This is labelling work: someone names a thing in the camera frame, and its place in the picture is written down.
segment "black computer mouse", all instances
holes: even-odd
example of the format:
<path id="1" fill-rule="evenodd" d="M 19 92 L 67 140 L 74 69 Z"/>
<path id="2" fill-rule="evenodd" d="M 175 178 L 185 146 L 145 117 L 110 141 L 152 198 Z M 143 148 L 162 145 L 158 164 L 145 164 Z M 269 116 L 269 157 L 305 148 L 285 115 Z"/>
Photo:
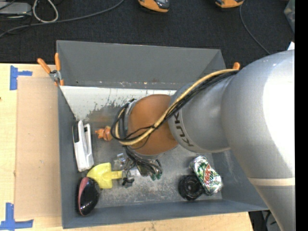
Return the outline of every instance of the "black computer mouse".
<path id="1" fill-rule="evenodd" d="M 99 197 L 100 187 L 98 183 L 90 177 L 81 178 L 76 194 L 77 212 L 82 216 L 89 214 L 98 203 Z"/>

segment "gray bin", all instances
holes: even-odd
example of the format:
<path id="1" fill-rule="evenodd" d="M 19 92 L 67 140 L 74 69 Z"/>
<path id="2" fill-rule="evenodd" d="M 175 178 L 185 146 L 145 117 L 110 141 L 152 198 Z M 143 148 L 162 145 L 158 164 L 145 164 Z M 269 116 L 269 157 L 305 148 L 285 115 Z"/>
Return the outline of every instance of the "gray bin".
<path id="1" fill-rule="evenodd" d="M 63 228 L 101 226 L 149 220 L 195 217 L 222 213 L 268 209 L 249 182 L 231 151 L 205 154 L 210 165 L 222 176 L 224 187 L 212 196 L 203 194 L 186 201 L 178 193 L 178 182 L 190 173 L 189 163 L 199 154 L 180 145 L 164 154 L 159 180 L 137 177 L 124 188 L 113 180 L 111 189 L 103 189 L 95 209 L 87 216 L 75 210 L 78 181 L 86 176 L 78 172 L 72 138 L 76 120 L 89 123 L 95 165 L 113 163 L 122 146 L 115 140 L 98 139 L 95 130 L 111 125 L 131 90 L 137 95 L 167 91 L 172 94 L 183 85 L 225 68 L 220 50 L 144 45 L 57 41 L 65 86 L 58 90 L 59 147 Z M 108 91 L 121 89 L 109 99 Z"/>

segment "yellow cable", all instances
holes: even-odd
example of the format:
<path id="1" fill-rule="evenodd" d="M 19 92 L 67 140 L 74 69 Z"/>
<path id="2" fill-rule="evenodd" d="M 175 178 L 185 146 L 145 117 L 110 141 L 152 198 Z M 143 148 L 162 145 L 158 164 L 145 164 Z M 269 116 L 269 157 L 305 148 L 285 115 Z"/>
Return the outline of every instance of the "yellow cable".
<path id="1" fill-rule="evenodd" d="M 224 74 L 227 72 L 232 72 L 232 71 L 238 71 L 237 69 L 223 69 L 223 70 L 219 70 L 216 72 L 213 72 L 211 74 L 208 74 L 204 77 L 202 77 L 201 79 L 197 80 L 195 83 L 193 83 L 189 88 L 187 88 L 173 103 L 172 105 L 169 106 L 169 108 L 167 108 L 167 110 L 163 113 L 163 115 L 154 123 L 152 128 L 149 128 L 144 134 L 142 134 L 141 136 L 139 136 L 138 138 L 136 138 L 135 140 L 132 141 L 119 141 L 122 145 L 134 145 L 138 142 L 140 142 L 141 140 L 143 140 L 144 138 L 146 138 L 147 136 L 149 136 L 165 119 L 165 117 L 169 114 L 169 112 L 171 112 L 175 105 L 181 101 L 186 95 L 187 93 L 189 93 L 191 90 L 193 90 L 197 85 L 199 85 L 200 83 L 202 83 L 203 81 L 214 77 L 216 75 L 220 75 L 220 74 Z M 116 137 L 120 139 L 119 137 L 119 133 L 118 133 L 118 122 L 116 123 L 116 130 L 115 130 L 115 134 Z"/>

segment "white cable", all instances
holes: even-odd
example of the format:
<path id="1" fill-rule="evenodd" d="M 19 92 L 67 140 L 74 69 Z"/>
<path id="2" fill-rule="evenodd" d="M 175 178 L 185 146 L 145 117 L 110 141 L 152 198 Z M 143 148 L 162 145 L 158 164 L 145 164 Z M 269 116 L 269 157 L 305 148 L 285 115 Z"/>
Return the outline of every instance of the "white cable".
<path id="1" fill-rule="evenodd" d="M 58 18 L 59 18 L 59 13 L 58 13 L 58 10 L 57 10 L 56 6 L 53 4 L 53 2 L 52 2 L 51 0 L 47 0 L 47 1 L 51 4 L 51 6 L 53 7 L 54 11 L 56 12 L 56 17 L 55 17 L 53 20 L 51 20 L 51 21 L 44 21 L 44 20 L 40 19 L 40 18 L 37 16 L 37 14 L 36 14 L 36 12 L 35 12 L 35 8 L 36 8 L 36 6 L 37 6 L 37 4 L 38 4 L 38 1 L 39 1 L 39 0 L 35 0 L 35 1 L 34 1 L 34 4 L 33 4 L 33 7 L 32 7 L 33 15 L 35 16 L 35 18 L 37 18 L 40 22 L 43 22 L 43 23 L 48 23 L 48 22 L 55 22 L 55 21 L 57 21 Z"/>

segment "white plastic object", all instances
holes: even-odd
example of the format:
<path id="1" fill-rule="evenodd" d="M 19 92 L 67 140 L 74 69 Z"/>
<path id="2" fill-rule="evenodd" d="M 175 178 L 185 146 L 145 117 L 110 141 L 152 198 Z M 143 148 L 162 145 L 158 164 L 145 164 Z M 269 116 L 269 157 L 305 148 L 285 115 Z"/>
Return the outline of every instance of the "white plastic object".
<path id="1" fill-rule="evenodd" d="M 73 141 L 78 171 L 90 169 L 94 165 L 89 124 L 80 120 L 73 125 Z"/>

